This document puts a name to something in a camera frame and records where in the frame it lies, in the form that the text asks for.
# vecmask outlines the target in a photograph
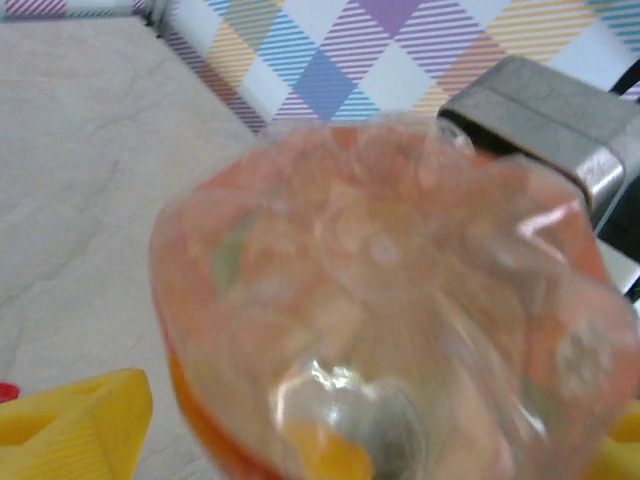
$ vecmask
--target checkered pattern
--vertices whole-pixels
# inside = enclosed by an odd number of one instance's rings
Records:
[[[145,0],[0,0],[0,20],[142,15]]]
[[[434,114],[509,54],[608,88],[640,52],[638,0],[483,0],[482,9],[476,0],[173,1],[183,32],[169,43],[254,131],[276,118]],[[202,15],[181,14],[194,2],[215,16],[201,59],[184,40],[207,30]],[[606,50],[591,49],[594,38]],[[595,57],[597,68],[580,67]]]

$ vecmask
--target marble floor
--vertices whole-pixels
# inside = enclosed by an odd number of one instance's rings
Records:
[[[143,368],[136,480],[218,478],[174,402],[147,242],[167,199],[251,139],[138,19],[0,24],[0,381]]]

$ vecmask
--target yellow object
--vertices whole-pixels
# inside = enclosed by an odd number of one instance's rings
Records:
[[[130,480],[151,420],[142,370],[0,405],[0,479]]]
[[[640,401],[636,401],[604,439],[583,480],[640,479]]]
[[[373,465],[360,445],[349,443],[328,427],[293,423],[283,429],[293,444],[306,476],[312,480],[371,480]]]

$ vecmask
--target patterned wall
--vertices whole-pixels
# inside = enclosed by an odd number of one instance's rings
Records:
[[[507,54],[603,89],[640,56],[640,0],[174,0],[169,25],[168,43],[255,131],[435,113]]]

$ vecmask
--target orange liquid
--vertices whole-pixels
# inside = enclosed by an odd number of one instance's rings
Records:
[[[178,405],[191,430],[198,437],[211,458],[233,480],[286,480],[273,468],[263,465],[244,451],[202,409],[191,394],[178,360],[169,357],[169,371]]]
[[[212,458],[232,479],[284,480],[272,468],[256,461],[243,450],[198,405],[174,356],[169,358],[178,404],[191,429]],[[291,422],[283,431],[294,445],[309,480],[371,480],[373,465],[367,452],[331,429],[316,422]]]

